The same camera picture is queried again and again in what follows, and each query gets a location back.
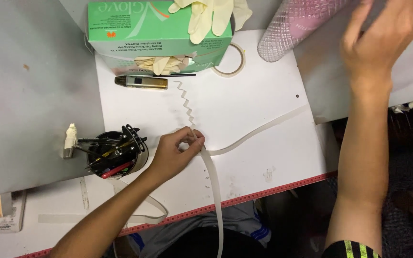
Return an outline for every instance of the white table surface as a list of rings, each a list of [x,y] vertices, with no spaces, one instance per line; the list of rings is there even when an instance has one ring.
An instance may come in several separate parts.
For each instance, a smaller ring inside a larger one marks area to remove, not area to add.
[[[209,150],[226,147],[259,126],[308,105],[292,52],[275,63],[264,62],[257,55],[256,46],[263,32],[244,31],[234,36],[233,42],[239,44],[246,55],[246,67],[239,75],[226,79],[207,69],[195,77],[171,78],[166,91],[115,85],[114,74],[96,56],[106,131],[121,130],[125,124],[138,127],[141,129],[139,134],[148,137],[151,153],[161,135],[189,126],[184,100],[174,80],[183,82],[194,122],[206,136]],[[231,51],[233,49],[227,51],[221,68],[228,69],[237,63]],[[329,126],[315,127],[312,113],[307,109],[253,136],[236,149],[214,156],[221,200],[247,196],[336,170],[339,150],[333,137]],[[122,180],[129,183],[141,171]],[[86,214],[79,180],[29,191],[23,230],[0,235],[0,258],[53,247],[74,224],[40,224],[38,214]],[[90,210],[114,194],[111,184],[95,175],[85,177],[85,182]],[[168,209],[168,216],[213,204],[211,183],[201,157],[196,156],[183,172],[151,196]],[[135,213],[158,215],[157,210],[148,206],[139,207]]]

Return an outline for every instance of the ruler edge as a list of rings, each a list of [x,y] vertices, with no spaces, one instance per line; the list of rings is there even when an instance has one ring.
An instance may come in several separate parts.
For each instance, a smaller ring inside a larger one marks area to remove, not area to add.
[[[254,199],[257,199],[257,198],[269,196],[269,195],[276,194],[276,193],[279,193],[279,192],[288,191],[288,190],[291,190],[291,189],[294,189],[294,188],[297,188],[297,187],[301,187],[301,186],[304,186],[304,185],[310,185],[310,184],[313,184],[313,183],[316,183],[316,182],[319,182],[319,181],[326,180],[326,179],[331,178],[331,177],[335,177],[336,175],[337,175],[337,170],[332,171],[332,172],[328,172],[328,173],[324,173],[324,174],[321,174],[321,175],[317,175],[317,176],[314,176],[314,177],[310,177],[310,178],[307,178],[307,179],[303,179],[303,180],[300,180],[300,181],[296,181],[294,183],[289,183],[289,184],[286,184],[286,185],[273,187],[273,188],[263,190],[263,191],[259,191],[259,192],[256,192],[256,193],[252,193],[252,194],[249,194],[249,195],[229,199],[229,200],[221,202],[221,207],[225,208],[225,207],[228,207],[228,206],[232,206],[232,205],[239,204],[239,203],[242,203],[242,202],[251,201],[251,200],[254,200]],[[181,214],[177,214],[177,215],[167,217],[164,220],[162,220],[162,222],[160,222],[159,224],[156,224],[156,225],[141,224],[141,225],[138,225],[138,226],[125,228],[125,229],[120,231],[118,237],[120,237],[120,236],[122,237],[122,236],[126,236],[126,235],[129,235],[129,234],[132,234],[132,233],[143,231],[143,230],[146,230],[148,228],[165,225],[165,224],[169,224],[169,223],[172,223],[172,222],[177,222],[177,221],[180,221],[180,220],[184,220],[184,219],[187,219],[187,218],[199,215],[199,214],[207,213],[207,212],[210,212],[210,211],[214,211],[214,210],[216,210],[216,207],[215,207],[214,204],[211,204],[211,205],[200,207],[200,208],[197,208],[197,209],[194,209],[194,210],[191,210],[191,211],[187,211],[187,212],[184,212],[184,213],[181,213]],[[42,250],[42,251],[17,256],[17,257],[14,257],[14,258],[41,258],[43,256],[48,255],[50,250],[52,250],[52,249],[49,248],[49,249],[45,249],[45,250]]]

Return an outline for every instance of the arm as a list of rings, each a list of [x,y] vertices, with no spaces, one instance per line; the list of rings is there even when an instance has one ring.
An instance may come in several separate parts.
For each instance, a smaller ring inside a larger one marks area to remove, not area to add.
[[[352,101],[326,247],[351,240],[381,255],[381,211],[388,188],[391,69],[413,40],[413,0],[389,0],[360,38],[372,4],[372,0],[364,0],[354,10],[341,42]]]
[[[52,249],[51,258],[100,258],[129,217],[161,184],[181,172],[198,154],[205,138],[189,127],[163,135],[151,165],[130,185],[96,208],[69,231]],[[181,152],[181,142],[190,147]]]

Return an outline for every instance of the gray pants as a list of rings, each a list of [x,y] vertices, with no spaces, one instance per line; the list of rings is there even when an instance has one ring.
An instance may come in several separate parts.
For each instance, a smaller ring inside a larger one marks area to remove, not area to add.
[[[271,232],[262,225],[253,201],[223,208],[223,221],[224,228],[250,236],[267,247]],[[216,212],[133,233],[127,238],[140,258],[155,258],[187,232],[210,226],[217,227]]]

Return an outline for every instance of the gold vape device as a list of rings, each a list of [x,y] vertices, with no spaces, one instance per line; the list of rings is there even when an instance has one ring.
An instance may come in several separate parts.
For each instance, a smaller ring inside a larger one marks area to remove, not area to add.
[[[114,79],[117,85],[138,89],[166,90],[168,80],[162,78],[141,77],[141,76],[117,76]]]

